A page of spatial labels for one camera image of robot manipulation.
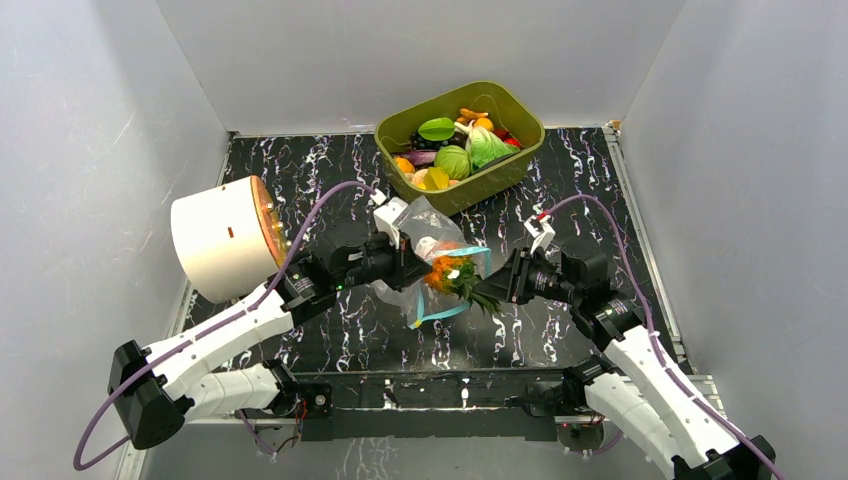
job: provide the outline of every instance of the gray wall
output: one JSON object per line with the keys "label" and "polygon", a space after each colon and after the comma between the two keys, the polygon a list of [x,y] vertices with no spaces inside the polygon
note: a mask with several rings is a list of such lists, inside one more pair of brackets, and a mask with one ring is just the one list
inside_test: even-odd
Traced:
{"label": "gray wall", "polygon": [[629,440],[584,461],[558,443],[523,438],[358,438],[303,443],[271,463],[256,457],[242,425],[190,425],[150,451],[141,478],[653,480],[662,474]]}
{"label": "gray wall", "polygon": [[848,471],[845,25],[844,2],[689,1],[622,127],[687,351],[789,478]]}
{"label": "gray wall", "polygon": [[157,0],[224,126],[371,131],[491,79],[547,125],[620,119],[683,0]]}
{"label": "gray wall", "polygon": [[0,76],[0,477],[76,478],[113,349],[175,318],[170,202],[215,184],[227,136],[152,0],[4,2]]}

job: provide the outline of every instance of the black marble table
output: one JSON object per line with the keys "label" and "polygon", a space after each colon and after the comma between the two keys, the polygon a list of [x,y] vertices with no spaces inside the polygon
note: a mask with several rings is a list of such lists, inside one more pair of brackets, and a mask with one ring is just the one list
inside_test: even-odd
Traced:
{"label": "black marble table", "polygon": [[[371,135],[235,138],[223,181],[259,175],[276,198],[291,239],[313,202],[333,185],[359,180],[389,190],[379,155]],[[521,184],[453,218],[469,243],[492,249],[497,268],[513,248],[529,245],[524,219],[578,192],[597,196],[613,213],[636,281],[648,297],[668,349],[662,312],[600,128],[548,131]],[[309,235],[329,234],[336,224],[357,226],[364,239],[373,229],[367,196],[347,190],[331,200]],[[565,207],[553,225],[560,242],[576,238],[596,243],[615,260],[613,283],[634,296],[612,230],[599,211],[582,203]],[[224,307],[195,293],[186,328]],[[471,309],[411,330],[397,307],[382,303],[370,287],[359,287],[342,292],[331,311],[262,342],[223,368],[249,367],[270,358],[282,358],[300,374],[561,368],[592,352],[596,353],[594,346],[576,330],[563,305],[537,299],[521,307],[505,305],[504,312],[494,317]]]}

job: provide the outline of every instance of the plastic bag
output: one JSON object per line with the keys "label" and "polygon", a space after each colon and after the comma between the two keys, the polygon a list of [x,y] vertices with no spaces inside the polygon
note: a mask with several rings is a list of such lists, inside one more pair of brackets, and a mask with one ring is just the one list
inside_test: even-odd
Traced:
{"label": "plastic bag", "polygon": [[409,235],[415,253],[434,270],[402,292],[391,290],[381,281],[374,282],[377,296],[399,306],[409,328],[468,310],[471,302],[449,291],[461,290],[465,276],[488,276],[492,269],[491,250],[466,243],[462,230],[423,196],[409,204],[393,225]]}

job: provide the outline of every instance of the cylindrical container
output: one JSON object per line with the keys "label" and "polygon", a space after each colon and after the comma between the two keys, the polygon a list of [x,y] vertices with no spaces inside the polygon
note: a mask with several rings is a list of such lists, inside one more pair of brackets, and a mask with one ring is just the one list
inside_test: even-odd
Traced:
{"label": "cylindrical container", "polygon": [[192,285],[214,303],[253,291],[286,255],[274,202],[257,176],[176,200],[171,235]]}

